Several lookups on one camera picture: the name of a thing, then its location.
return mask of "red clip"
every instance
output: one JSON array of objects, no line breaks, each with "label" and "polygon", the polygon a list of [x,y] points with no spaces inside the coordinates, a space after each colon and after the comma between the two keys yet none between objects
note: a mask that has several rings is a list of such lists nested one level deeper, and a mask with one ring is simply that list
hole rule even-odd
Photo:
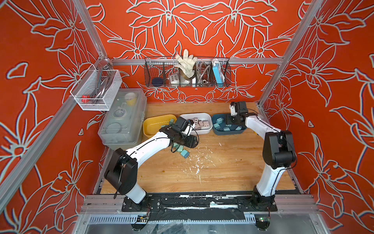
[{"label": "red clip", "polygon": [[[90,98],[90,95],[83,95],[82,98]],[[90,101],[90,100],[88,100],[88,99],[82,99],[82,102],[83,102],[83,103],[87,103],[87,102],[89,102],[89,101]]]}]

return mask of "black wire basket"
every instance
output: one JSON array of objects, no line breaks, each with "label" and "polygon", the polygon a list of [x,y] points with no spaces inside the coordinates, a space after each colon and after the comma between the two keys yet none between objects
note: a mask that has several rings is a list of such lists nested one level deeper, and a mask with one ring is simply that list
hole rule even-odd
[{"label": "black wire basket", "polygon": [[[223,83],[217,83],[212,69],[212,59],[216,58],[224,75]],[[174,65],[179,62],[174,57],[146,57],[144,79],[147,87],[227,87],[231,81],[229,58],[198,57],[194,65],[194,76],[188,78]]]}]

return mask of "yellow bin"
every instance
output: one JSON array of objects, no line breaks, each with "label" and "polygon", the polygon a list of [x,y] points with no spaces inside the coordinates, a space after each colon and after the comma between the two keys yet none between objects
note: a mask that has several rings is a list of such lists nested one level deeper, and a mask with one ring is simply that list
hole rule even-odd
[{"label": "yellow bin", "polygon": [[171,119],[174,122],[177,120],[175,115],[161,115],[148,118],[143,122],[143,133],[149,138],[153,137],[161,128],[162,125],[169,125]]}]

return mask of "orange wall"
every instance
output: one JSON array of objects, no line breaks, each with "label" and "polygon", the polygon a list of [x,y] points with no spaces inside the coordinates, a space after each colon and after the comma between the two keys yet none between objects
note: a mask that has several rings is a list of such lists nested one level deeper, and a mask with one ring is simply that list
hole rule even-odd
[{"label": "orange wall", "polygon": [[269,96],[333,233],[374,232],[374,2],[325,1]]},{"label": "orange wall", "polygon": [[[172,56],[282,57],[309,1],[85,0],[110,58]],[[274,64],[232,66],[226,88],[147,88],[142,66],[117,67],[130,88],[149,102],[257,101]]]},{"label": "orange wall", "polygon": [[[71,0],[1,1],[0,23],[1,183],[98,54]],[[99,174],[102,115],[74,108],[0,214],[1,233],[72,231]]]}]

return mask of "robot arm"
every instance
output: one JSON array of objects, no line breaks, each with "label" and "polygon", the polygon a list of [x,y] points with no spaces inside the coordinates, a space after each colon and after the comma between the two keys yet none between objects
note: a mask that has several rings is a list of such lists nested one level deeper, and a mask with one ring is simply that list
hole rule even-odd
[{"label": "robot arm", "polygon": [[190,135],[194,124],[179,117],[175,124],[163,127],[152,138],[134,148],[117,149],[104,174],[106,180],[121,194],[139,204],[146,201],[147,193],[138,185],[138,168],[152,155],[172,145],[173,142],[194,148],[198,141]]},{"label": "robot arm", "polygon": [[272,198],[282,173],[296,159],[292,133],[281,131],[263,121],[257,113],[249,112],[244,101],[230,104],[226,122],[245,125],[264,139],[263,159],[266,165],[252,197],[257,201]]}]

